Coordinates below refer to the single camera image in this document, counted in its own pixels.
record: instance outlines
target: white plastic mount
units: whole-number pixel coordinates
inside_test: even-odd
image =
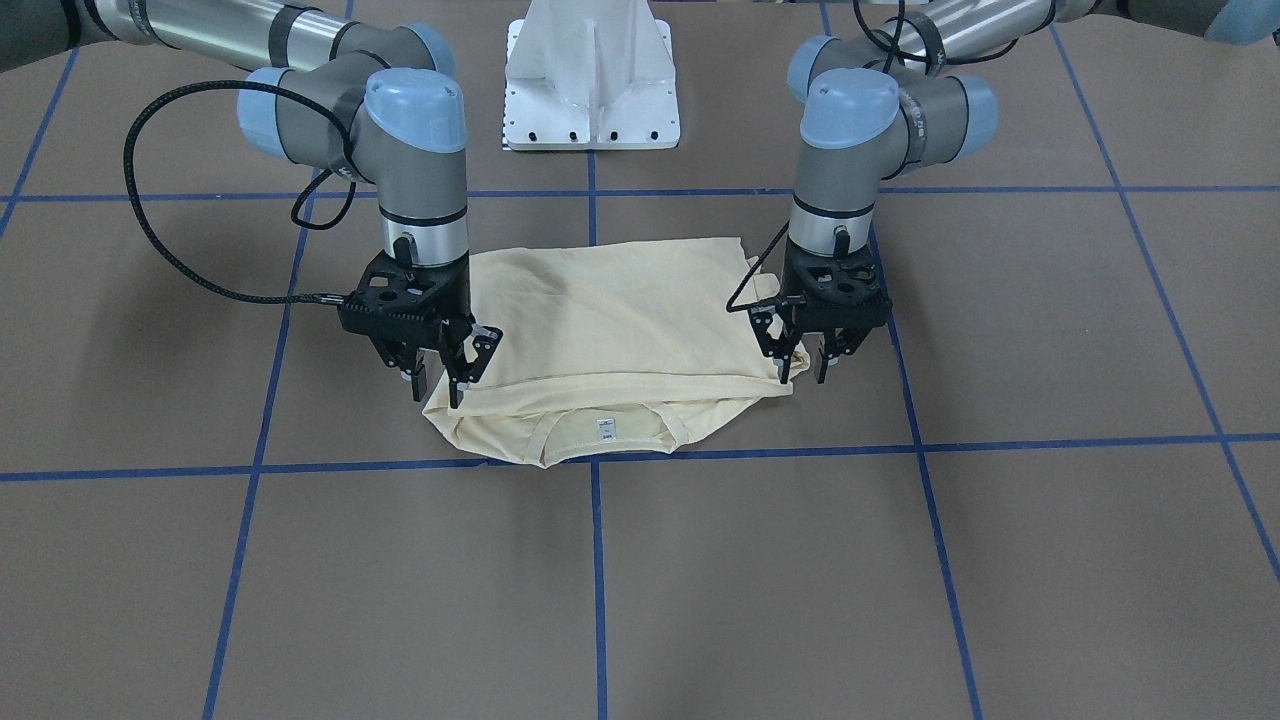
[[[646,0],[532,0],[507,31],[502,135],[512,150],[675,147],[671,26]]]

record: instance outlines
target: cream fabric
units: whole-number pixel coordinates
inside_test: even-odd
[[[474,255],[472,311],[502,345],[462,407],[442,378],[422,414],[460,450],[540,468],[698,442],[791,395],[745,314],[724,311],[748,269],[728,237]],[[756,275],[742,301],[777,287]],[[794,370],[808,364],[800,350]]]

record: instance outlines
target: light blue cap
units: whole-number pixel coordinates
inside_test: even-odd
[[[289,72],[288,68],[261,68],[253,70],[244,78],[248,82],[262,85],[280,85],[280,77]],[[280,127],[275,120],[275,95],[260,90],[242,90],[236,99],[236,119],[239,120],[241,132],[253,147],[268,155],[289,159],[284,154],[284,145],[280,143]]]
[[[1280,29],[1280,0],[1230,0],[1204,31],[1204,40],[1252,45]]]
[[[800,137],[820,150],[841,150],[878,137],[897,118],[896,79],[864,68],[836,68],[809,87]]]
[[[430,152],[467,146],[462,88],[435,70],[392,68],[369,76],[365,110],[388,135]]]
[[[435,63],[435,72],[457,77],[458,61],[453,59],[453,49],[449,47],[449,42],[444,40],[440,31],[424,23],[408,23],[399,27],[411,31],[422,41],[426,51],[431,54],[431,61]]]
[[[791,64],[787,65],[787,90],[791,91],[791,97],[800,102],[809,97],[809,73],[813,72],[813,64],[818,60],[818,53],[822,53],[822,49],[832,40],[836,38],[829,35],[810,37],[791,56]]]
[[[1000,124],[1000,102],[996,100],[996,91],[979,77],[959,77],[964,86],[964,94],[969,101],[969,124],[964,133],[964,145],[956,158],[973,155],[982,150],[996,137],[996,126]]]

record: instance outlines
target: shirt tag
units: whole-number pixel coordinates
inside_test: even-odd
[[[618,430],[613,425],[613,418],[596,420],[595,427],[600,430],[600,442],[613,442],[618,439]]]

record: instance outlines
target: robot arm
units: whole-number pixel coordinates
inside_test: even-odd
[[[995,135],[991,87],[938,73],[1091,13],[1238,45],[1280,27],[1280,0],[943,0],[905,13],[901,29],[895,19],[865,37],[814,37],[796,51],[787,85],[805,111],[791,217],[777,238],[787,238],[782,291],[728,306],[748,311],[781,382],[804,334],[823,336],[820,383],[888,320],[892,302],[868,247],[879,183],[970,155]],[[771,333],[776,319],[781,332]]]
[[[367,336],[383,363],[412,380],[415,400],[425,393],[424,351],[439,352],[457,407],[502,333],[479,325],[470,310],[467,133],[444,38],[424,24],[388,31],[274,0],[0,5],[0,70],[113,38],[252,69],[247,82],[332,114],[261,90],[241,90],[237,104],[241,128],[260,150],[376,184],[384,249],[353,292],[320,301],[337,305],[343,328]],[[156,110],[140,117],[132,137]],[[134,210],[147,228],[138,204]]]

